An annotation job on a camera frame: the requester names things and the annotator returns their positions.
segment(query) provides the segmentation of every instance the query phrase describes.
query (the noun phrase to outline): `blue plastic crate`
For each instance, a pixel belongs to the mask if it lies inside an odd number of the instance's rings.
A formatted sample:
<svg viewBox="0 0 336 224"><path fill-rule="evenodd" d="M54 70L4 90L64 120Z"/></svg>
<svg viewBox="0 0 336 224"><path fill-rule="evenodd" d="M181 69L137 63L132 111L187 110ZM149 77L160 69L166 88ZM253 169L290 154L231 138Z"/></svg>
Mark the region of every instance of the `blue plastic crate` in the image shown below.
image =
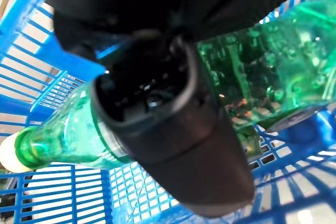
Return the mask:
<svg viewBox="0 0 336 224"><path fill-rule="evenodd" d="M307 0L287 0L260 23L302 1ZM42 24L51 18L44 0L17 0L0 23L0 140L43 122L73 89L105 71L63 52L52 27ZM52 164L36 172L0 175L17 182L16 188L0 190L0 195L16 195L15 204L0 212L12 211L14 223L335 223L336 124L331 111L279 134L259 129L265 152L251 163L254 202L222 218L192 214L137 163L111 171Z"/></svg>

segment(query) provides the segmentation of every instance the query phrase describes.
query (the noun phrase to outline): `green glass bottle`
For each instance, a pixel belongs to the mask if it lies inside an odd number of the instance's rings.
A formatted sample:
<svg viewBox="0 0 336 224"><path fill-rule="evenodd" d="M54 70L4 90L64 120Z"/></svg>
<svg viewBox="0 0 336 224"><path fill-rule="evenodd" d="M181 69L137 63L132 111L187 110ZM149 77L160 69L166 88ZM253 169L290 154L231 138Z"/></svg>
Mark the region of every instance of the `green glass bottle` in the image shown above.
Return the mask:
<svg viewBox="0 0 336 224"><path fill-rule="evenodd" d="M238 131L280 131L336 99L336 0L304 2L197 46Z"/></svg>
<svg viewBox="0 0 336 224"><path fill-rule="evenodd" d="M0 162L11 172L51 162L113 169L131 162L117 137L91 109L89 86L78 88L44 125L28 127L3 141Z"/></svg>

